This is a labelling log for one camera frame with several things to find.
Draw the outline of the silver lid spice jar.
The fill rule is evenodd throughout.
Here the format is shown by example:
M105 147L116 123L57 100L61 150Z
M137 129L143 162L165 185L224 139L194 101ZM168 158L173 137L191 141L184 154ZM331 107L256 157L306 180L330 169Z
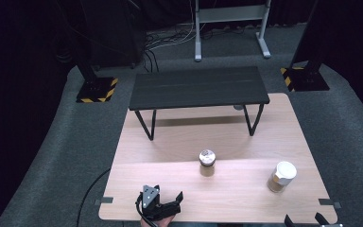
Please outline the silver lid spice jar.
M200 174L204 177L210 177L215 173L216 154L205 149L199 154Z

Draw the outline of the white lid spice jar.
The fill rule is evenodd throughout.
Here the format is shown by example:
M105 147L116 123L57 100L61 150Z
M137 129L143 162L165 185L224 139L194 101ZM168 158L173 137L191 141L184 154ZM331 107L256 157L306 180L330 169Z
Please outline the white lid spice jar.
M268 178L268 188L282 192L297 176L297 168L288 161L279 162Z

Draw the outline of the black stand with striped base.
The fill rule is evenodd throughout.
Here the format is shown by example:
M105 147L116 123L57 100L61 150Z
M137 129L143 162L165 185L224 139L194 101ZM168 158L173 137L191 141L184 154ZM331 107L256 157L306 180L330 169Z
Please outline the black stand with striped base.
M328 48L328 43L321 40L320 29L316 26L320 18L320 2L321 0L315 0L291 64L281 69L289 92L329 90L329 86L320 74L320 67Z
M94 103L109 101L112 98L118 79L113 77L99 78L83 55L78 54L75 56L75 59L78 69L84 78L84 82L77 95L77 102Z

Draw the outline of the person's left hand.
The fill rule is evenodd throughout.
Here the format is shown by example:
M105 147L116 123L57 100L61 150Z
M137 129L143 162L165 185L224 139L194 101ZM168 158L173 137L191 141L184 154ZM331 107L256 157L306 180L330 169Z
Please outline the person's left hand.
M156 227L168 227L168 225L172 222L172 220L174 219L174 216L172 217L167 217L167 218L163 218L161 220L158 221L154 221L154 224L156 225ZM141 219L140 220L141 223L141 227L151 227L145 220Z

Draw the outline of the small black table shelf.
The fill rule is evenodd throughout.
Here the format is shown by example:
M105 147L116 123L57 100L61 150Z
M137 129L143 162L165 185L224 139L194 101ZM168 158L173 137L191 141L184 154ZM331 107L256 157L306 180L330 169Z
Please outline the small black table shelf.
M255 66L181 70L139 74L135 78L129 109L135 112L147 137L152 140L156 118L148 127L142 111L157 112L212 106L257 105L261 113L270 103L265 84Z

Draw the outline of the white metal stand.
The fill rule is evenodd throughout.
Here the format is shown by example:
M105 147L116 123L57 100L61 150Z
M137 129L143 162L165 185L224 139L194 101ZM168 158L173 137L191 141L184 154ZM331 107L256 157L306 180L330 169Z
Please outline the white metal stand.
M200 39L201 24L254 20L261 21L261 28L260 31L256 33L256 39L261 48L263 57L269 59L271 54L265 41L265 31L268 23L270 6L271 0L265 0L263 5L201 9L199 0L195 0L195 62L200 62L202 60Z

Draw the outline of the black equipment case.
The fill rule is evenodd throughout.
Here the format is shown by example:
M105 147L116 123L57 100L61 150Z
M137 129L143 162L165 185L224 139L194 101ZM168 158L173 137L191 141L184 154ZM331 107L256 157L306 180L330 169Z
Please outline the black equipment case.
M134 68L143 55L146 30L140 0L80 0L97 67Z

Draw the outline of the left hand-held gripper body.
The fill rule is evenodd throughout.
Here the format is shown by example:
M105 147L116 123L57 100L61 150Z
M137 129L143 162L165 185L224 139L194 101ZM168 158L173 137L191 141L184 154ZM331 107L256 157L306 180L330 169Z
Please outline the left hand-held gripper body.
M181 205L171 207L160 202L160 192L154 191L154 186L144 185L137 198L137 212L145 221L157 221L179 214Z

